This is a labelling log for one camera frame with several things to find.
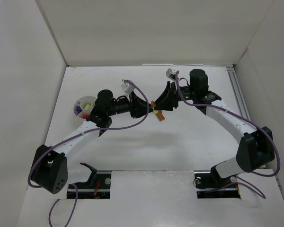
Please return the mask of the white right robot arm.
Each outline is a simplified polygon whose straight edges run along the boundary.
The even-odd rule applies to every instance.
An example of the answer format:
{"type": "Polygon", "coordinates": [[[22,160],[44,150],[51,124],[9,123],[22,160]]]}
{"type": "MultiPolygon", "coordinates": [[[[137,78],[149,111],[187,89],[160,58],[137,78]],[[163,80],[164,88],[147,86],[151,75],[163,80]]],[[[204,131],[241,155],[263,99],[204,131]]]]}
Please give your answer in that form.
{"type": "Polygon", "coordinates": [[[209,172],[195,173],[194,183],[198,189],[224,187],[231,178],[242,173],[253,173],[273,160],[277,161],[276,171],[280,170],[280,157],[269,128],[261,128],[232,112],[219,95],[210,91],[204,70],[190,71],[190,79],[183,87],[179,85],[178,74],[178,71],[167,70],[166,76],[170,80],[156,100],[155,110],[173,111],[179,101],[183,101],[218,122],[239,144],[234,157],[218,163],[209,172]]]}

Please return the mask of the brown curved lego piece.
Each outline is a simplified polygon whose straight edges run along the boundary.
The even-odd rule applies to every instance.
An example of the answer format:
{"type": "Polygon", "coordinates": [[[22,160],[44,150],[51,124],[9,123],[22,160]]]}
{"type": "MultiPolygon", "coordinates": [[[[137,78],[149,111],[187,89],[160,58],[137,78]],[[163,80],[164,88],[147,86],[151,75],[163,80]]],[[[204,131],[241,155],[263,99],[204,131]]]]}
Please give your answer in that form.
{"type": "Polygon", "coordinates": [[[151,107],[154,109],[156,106],[155,102],[154,101],[151,101],[151,107]]]}

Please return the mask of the orange lego brick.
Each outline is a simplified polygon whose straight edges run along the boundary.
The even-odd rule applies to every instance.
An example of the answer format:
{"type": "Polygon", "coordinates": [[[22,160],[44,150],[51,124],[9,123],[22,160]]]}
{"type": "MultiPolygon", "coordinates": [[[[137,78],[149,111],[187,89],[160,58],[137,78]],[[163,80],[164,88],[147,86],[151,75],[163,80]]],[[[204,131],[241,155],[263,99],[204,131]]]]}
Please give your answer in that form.
{"type": "Polygon", "coordinates": [[[156,117],[158,118],[158,120],[161,122],[163,120],[165,120],[164,115],[162,114],[162,112],[157,112],[156,113],[156,117]]]}

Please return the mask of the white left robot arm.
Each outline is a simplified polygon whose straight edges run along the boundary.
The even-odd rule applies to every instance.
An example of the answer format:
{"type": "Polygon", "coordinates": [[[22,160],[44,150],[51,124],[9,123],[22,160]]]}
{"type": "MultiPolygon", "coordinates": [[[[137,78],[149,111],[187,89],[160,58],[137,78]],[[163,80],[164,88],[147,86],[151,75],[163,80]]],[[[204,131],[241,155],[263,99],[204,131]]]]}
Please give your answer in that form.
{"type": "Polygon", "coordinates": [[[130,113],[132,118],[146,119],[151,111],[145,95],[139,98],[134,92],[114,98],[110,90],[102,90],[94,102],[89,116],[82,125],[56,145],[41,145],[28,176],[32,188],[44,188],[52,194],[62,190],[68,180],[68,161],[84,146],[113,128],[112,116],[130,113]]]}

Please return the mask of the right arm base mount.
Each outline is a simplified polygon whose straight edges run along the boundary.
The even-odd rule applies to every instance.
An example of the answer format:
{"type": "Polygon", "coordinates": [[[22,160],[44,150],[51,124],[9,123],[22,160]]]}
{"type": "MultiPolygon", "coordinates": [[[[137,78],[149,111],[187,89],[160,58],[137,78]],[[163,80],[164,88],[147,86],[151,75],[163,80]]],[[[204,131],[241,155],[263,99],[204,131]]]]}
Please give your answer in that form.
{"type": "Polygon", "coordinates": [[[207,171],[194,171],[193,184],[196,187],[198,199],[240,199],[241,195],[237,182],[235,176],[221,178],[215,167],[207,171]]]}

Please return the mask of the purple arched lego piece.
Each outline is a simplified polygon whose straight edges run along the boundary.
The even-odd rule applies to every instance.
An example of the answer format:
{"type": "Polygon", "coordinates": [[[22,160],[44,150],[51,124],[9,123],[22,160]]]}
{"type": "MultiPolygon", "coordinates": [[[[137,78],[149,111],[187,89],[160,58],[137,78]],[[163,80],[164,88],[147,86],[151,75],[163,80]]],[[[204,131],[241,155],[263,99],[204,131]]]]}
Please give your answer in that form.
{"type": "Polygon", "coordinates": [[[81,107],[80,107],[80,106],[75,106],[75,108],[74,108],[74,113],[75,113],[76,115],[78,115],[78,114],[80,114],[81,112],[82,112],[81,107]]]}

